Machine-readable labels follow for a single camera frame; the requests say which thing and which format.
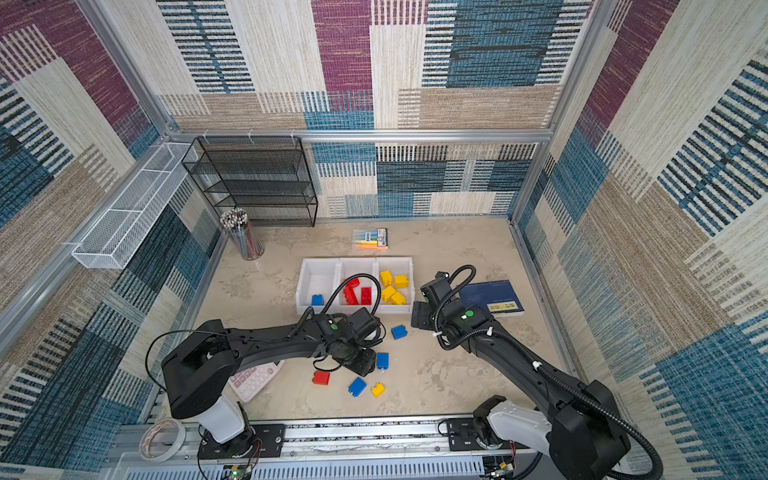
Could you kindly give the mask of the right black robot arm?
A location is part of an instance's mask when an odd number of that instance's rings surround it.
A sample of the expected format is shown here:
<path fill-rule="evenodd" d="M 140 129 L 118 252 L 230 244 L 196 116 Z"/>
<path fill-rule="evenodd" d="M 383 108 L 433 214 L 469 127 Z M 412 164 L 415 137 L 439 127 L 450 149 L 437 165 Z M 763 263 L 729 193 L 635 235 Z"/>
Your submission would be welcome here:
<path fill-rule="evenodd" d="M 599 411 L 620 415 L 612 392 L 597 380 L 585 384 L 555 368 L 483 308 L 464 306 L 450 279 L 440 272 L 420 287 L 412 326 L 488 362 L 525 393 L 551 425 L 545 452 L 565 478 L 606 477 L 630 451 L 629 435 Z"/>

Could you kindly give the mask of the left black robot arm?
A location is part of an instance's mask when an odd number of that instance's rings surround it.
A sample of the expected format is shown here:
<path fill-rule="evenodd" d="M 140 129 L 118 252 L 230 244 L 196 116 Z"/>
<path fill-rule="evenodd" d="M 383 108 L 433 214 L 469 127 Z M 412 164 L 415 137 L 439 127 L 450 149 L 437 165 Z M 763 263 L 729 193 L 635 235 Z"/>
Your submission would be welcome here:
<path fill-rule="evenodd" d="M 249 425 L 241 407 L 223 394 L 236 373 L 293 358 L 331 358 L 364 377 L 374 370 L 374 347 L 382 338 L 380 320 L 365 307 L 351 315 L 309 307 L 293 324 L 262 329 L 206 321 L 161 362 L 171 416 L 196 421 L 225 444 Z"/>

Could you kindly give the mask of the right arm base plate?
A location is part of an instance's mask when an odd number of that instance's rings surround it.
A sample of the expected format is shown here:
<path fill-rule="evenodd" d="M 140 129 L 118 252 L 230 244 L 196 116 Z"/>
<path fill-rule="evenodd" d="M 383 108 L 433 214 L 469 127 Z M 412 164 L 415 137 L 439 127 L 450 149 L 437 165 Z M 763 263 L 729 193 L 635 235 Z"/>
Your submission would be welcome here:
<path fill-rule="evenodd" d="M 451 451 L 512 450 L 525 445 L 499 439 L 487 422 L 469 417 L 449 417 L 438 422 L 437 431 L 448 440 Z"/>

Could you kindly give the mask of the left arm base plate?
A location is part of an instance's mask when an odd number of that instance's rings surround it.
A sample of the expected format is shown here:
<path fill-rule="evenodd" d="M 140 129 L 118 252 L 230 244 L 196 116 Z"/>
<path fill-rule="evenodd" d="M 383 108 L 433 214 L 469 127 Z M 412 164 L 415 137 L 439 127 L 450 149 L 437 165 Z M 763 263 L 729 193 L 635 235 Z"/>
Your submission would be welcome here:
<path fill-rule="evenodd" d="M 200 460 L 278 458 L 285 440 L 285 424 L 251 424 L 234 439 L 220 444 L 205 432 L 198 448 Z"/>

